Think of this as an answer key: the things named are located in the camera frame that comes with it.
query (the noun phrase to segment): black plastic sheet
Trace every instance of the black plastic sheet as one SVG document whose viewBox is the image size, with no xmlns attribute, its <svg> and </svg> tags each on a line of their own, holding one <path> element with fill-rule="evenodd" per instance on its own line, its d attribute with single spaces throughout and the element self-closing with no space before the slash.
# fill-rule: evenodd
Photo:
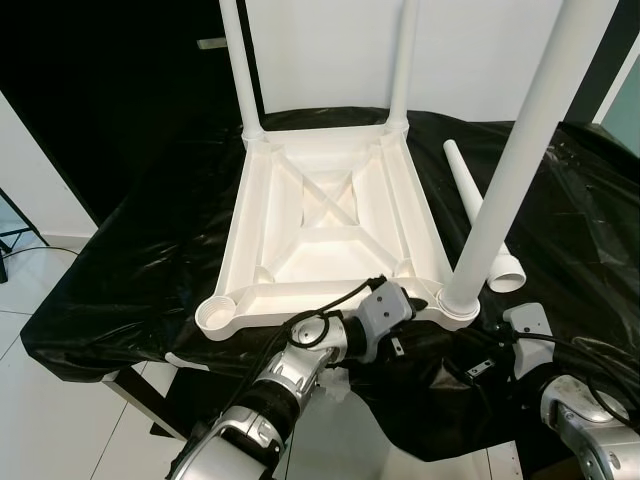
<svg viewBox="0 0 640 480">
<path fill-rule="evenodd" d="M 385 119 L 379 109 L 319 109 L 269 115 L 264 127 Z M 409 120 L 409 149 L 455 265 L 470 225 L 442 143 L 457 141 L 484 193 L 511 123 L 468 123 L 423 112 L 410 113 Z M 245 329 L 211 342 L 193 314 L 216 285 L 243 161 L 238 129 L 202 121 L 185 132 L 31 317 L 22 331 L 28 353 L 68 381 L 99 381 L 140 361 L 164 361 L 167 352 L 240 377 L 273 330 Z M 544 306 L 554 335 L 607 355 L 630 375 L 638 371 L 638 167 L 637 158 L 600 133 L 559 125 L 506 242 L 527 284 L 510 294 L 485 287 L 470 329 L 453 333 L 410 324 L 398 333 L 405 358 L 383 349 L 373 365 L 349 365 L 353 390 L 393 443 L 435 460 L 512 438 L 509 372 L 495 369 L 479 388 L 456 371 L 487 355 L 508 357 L 508 346 L 500 349 L 477 332 L 493 332 L 505 309 L 525 302 Z M 569 371 L 585 368 L 562 349 L 556 359 Z"/>
</svg>

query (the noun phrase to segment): white pipe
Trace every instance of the white pipe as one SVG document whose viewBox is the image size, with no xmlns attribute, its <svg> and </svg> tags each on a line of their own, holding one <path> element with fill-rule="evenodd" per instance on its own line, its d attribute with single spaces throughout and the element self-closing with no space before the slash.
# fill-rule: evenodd
<svg viewBox="0 0 640 480">
<path fill-rule="evenodd" d="M 418 24 L 419 0 L 405 0 L 400 20 L 400 35 L 396 50 L 396 69 L 391 92 L 391 108 L 387 119 L 387 129 L 407 131 L 407 96 L 411 80 L 411 64 L 413 63 L 413 45 L 416 39 Z"/>
<path fill-rule="evenodd" d="M 471 225 L 476 221 L 478 211 L 482 205 L 482 195 L 473 181 L 473 177 L 467 168 L 458 145 L 453 140 L 444 142 L 444 153 L 449 161 L 453 178 L 458 186 L 464 209 Z M 498 256 L 489 268 L 487 275 L 487 285 L 497 293 L 513 292 L 522 287 L 527 281 L 527 276 L 522 269 L 522 265 L 516 257 L 511 255 L 507 246 L 500 245 Z"/>
<path fill-rule="evenodd" d="M 249 62 L 247 61 L 247 52 L 244 49 L 242 27 L 240 26 L 236 0 L 220 0 L 220 11 L 227 38 L 229 58 L 231 59 L 233 81 L 236 85 L 238 103 L 240 104 L 243 125 L 242 138 L 245 141 L 256 140 L 264 135 L 264 130 L 260 126 L 256 99 L 253 96 Z"/>
<path fill-rule="evenodd" d="M 451 282 L 443 311 L 470 316 L 558 121 L 566 113 L 616 2 L 565 0 Z"/>
</svg>

